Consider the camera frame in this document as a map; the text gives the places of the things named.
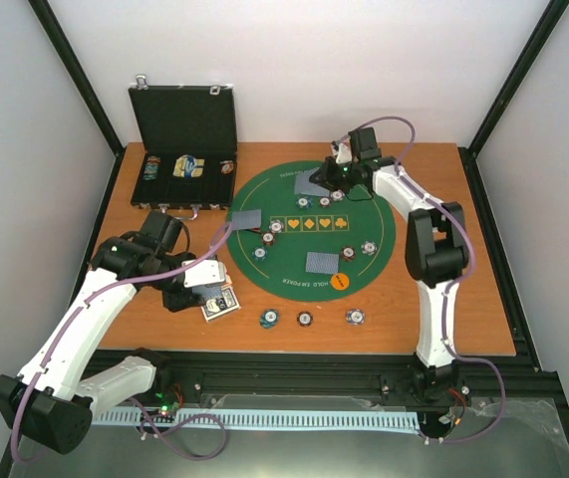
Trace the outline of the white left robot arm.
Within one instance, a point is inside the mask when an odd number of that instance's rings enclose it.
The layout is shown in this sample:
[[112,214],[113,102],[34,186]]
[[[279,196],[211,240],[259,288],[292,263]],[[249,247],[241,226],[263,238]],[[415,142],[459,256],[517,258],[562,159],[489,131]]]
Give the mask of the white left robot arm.
[[154,401],[170,394],[171,374],[146,349],[89,378],[83,373],[117,315],[140,289],[160,291],[163,306],[173,313],[202,304],[190,279],[202,258],[189,250],[173,251],[186,232],[180,219],[153,210],[139,230],[103,242],[50,337],[16,375],[0,375],[0,413],[11,430],[15,462],[29,461],[19,451],[23,438],[67,454],[84,439],[94,417],[140,393]]

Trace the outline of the brown chip top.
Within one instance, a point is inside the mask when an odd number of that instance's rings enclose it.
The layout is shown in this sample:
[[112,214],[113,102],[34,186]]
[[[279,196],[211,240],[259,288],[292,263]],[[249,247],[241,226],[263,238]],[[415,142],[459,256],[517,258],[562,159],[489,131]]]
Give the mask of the brown chip top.
[[321,197],[319,199],[319,204],[323,208],[330,207],[332,205],[332,200],[330,197]]

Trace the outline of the teal chip top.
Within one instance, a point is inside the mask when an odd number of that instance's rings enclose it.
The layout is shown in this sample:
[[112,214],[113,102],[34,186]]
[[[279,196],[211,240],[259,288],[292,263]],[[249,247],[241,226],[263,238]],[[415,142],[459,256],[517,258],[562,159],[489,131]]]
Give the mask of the teal chip top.
[[307,209],[312,206],[312,200],[307,197],[299,197],[296,200],[296,205],[301,209]]

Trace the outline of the purple chip top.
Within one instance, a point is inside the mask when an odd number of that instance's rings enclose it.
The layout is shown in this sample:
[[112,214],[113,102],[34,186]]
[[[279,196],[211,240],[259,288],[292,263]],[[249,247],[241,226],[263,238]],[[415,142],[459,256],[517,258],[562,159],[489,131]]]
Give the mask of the purple chip top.
[[330,197],[333,202],[340,202],[344,199],[345,195],[341,190],[336,190],[330,194]]

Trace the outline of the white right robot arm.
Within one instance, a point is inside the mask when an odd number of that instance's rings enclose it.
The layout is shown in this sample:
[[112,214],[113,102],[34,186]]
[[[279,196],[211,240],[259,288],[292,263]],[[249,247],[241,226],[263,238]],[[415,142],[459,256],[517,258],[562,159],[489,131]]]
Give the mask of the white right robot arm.
[[420,300],[420,335],[412,371],[412,393],[429,403],[455,383],[457,359],[454,309],[463,273],[475,255],[465,230],[464,211],[427,192],[393,156],[384,156],[375,130],[363,127],[335,141],[332,153],[310,181],[331,192],[362,185],[386,200],[405,219],[405,263]]

